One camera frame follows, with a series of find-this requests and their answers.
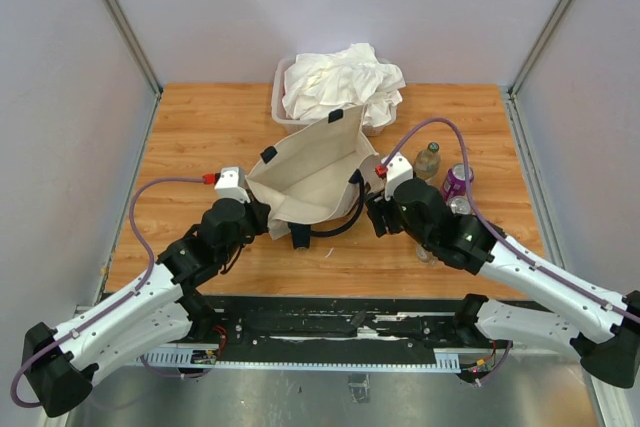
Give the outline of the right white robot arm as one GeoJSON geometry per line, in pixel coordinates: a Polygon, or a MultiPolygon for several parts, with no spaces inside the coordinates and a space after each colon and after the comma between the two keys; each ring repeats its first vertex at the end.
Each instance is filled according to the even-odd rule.
{"type": "Polygon", "coordinates": [[[453,334],[466,347],[518,342],[575,358],[593,377],[628,389],[639,371],[639,294],[585,282],[528,252],[479,215],[456,214],[436,188],[414,178],[392,195],[366,196],[377,236],[406,233],[446,266],[503,283],[541,305],[518,308],[469,294],[453,334]]]}

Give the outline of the purple soda can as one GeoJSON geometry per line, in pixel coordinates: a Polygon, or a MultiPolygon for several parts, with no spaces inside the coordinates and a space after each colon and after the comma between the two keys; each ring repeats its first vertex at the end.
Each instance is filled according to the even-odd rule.
{"type": "Polygon", "coordinates": [[[469,200],[466,196],[451,197],[447,205],[454,214],[469,215],[473,212],[469,200]]]}
{"type": "Polygon", "coordinates": [[[474,171],[471,166],[465,169],[464,163],[450,167],[440,188],[440,194],[448,202],[454,196],[466,196],[468,187],[473,184],[474,171]]]}

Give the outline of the clear glass bottle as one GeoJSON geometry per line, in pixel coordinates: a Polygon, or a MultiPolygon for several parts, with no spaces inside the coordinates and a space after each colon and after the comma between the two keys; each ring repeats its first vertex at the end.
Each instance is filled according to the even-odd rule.
{"type": "Polygon", "coordinates": [[[431,252],[423,248],[421,245],[417,245],[415,251],[416,251],[416,256],[420,262],[429,266],[433,266],[436,264],[437,258],[431,252]]]}
{"type": "Polygon", "coordinates": [[[437,142],[430,142],[419,151],[413,162],[413,171],[417,178],[430,184],[435,180],[441,164],[440,146],[437,142]]]}

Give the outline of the beige canvas tote bag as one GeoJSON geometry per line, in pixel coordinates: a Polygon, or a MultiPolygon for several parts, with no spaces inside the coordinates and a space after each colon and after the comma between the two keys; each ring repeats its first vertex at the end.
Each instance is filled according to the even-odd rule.
{"type": "Polygon", "coordinates": [[[361,130],[362,107],[336,109],[265,149],[246,176],[254,197],[270,207],[268,233],[278,240],[291,224],[315,225],[346,216],[356,205],[359,172],[374,192],[384,189],[375,173],[380,164],[361,130]]]}

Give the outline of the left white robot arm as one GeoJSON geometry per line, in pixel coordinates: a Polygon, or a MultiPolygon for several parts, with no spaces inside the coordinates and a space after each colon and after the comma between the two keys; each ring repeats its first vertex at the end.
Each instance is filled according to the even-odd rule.
{"type": "Polygon", "coordinates": [[[269,206],[217,200],[199,223],[162,252],[150,271],[54,328],[25,335],[25,377],[50,418],[80,405],[120,366],[171,341],[200,343],[214,331],[201,284],[230,270],[241,250],[267,232],[269,206]]]}

